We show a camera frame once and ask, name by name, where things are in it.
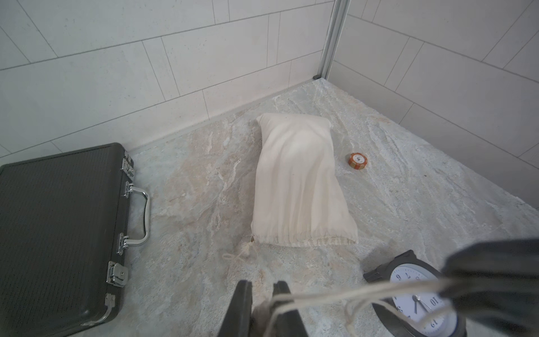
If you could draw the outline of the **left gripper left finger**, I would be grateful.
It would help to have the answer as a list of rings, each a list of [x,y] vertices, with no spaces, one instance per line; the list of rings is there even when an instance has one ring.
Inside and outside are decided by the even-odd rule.
[[[234,290],[217,337],[249,337],[252,304],[252,283],[240,280]]]

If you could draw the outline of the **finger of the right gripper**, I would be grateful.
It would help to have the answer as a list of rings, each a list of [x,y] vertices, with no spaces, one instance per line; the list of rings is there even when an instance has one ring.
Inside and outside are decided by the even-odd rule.
[[[456,312],[508,336],[538,335],[538,240],[480,242],[446,259],[440,295]]]

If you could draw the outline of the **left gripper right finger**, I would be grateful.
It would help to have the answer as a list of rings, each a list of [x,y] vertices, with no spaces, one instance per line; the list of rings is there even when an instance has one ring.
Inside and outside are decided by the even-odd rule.
[[[273,285],[273,296],[290,294],[291,291],[285,281],[278,281]],[[298,310],[292,310],[277,317],[273,325],[271,336],[276,337],[308,337]]]

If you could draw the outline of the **cream cloth bag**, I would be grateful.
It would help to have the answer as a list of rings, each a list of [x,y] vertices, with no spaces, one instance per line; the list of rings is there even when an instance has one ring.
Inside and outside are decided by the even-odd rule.
[[[435,292],[442,297],[442,290],[448,285],[449,280],[437,278],[435,280],[402,283],[382,281],[361,286],[356,289],[326,293],[279,294],[255,307],[251,319],[250,331],[256,336],[271,336],[273,325],[280,314],[292,310],[337,303],[342,300],[346,301],[344,307],[345,327],[351,336],[357,335],[355,331],[355,320],[358,312],[368,306],[373,306],[374,304],[383,306],[388,309],[390,313],[409,323],[412,327],[420,329],[436,317],[442,316],[450,311],[456,313],[454,307],[449,303],[449,307],[437,309],[426,315],[421,321],[414,322],[392,307],[387,300],[394,296],[413,294],[415,292]]]
[[[251,241],[229,261],[243,261],[255,243],[282,247],[350,245],[359,241],[335,175],[331,122],[312,115],[265,113],[256,120],[262,150],[255,175]]]

